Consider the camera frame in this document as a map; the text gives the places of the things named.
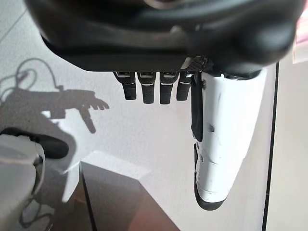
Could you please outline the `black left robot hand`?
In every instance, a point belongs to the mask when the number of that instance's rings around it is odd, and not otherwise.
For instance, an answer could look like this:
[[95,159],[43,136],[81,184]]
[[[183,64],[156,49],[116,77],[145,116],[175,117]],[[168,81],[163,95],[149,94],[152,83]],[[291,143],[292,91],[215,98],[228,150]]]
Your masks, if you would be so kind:
[[293,45],[304,0],[27,0],[46,46],[92,72],[113,72],[127,100],[191,99],[194,193],[227,199],[255,130],[266,67]]

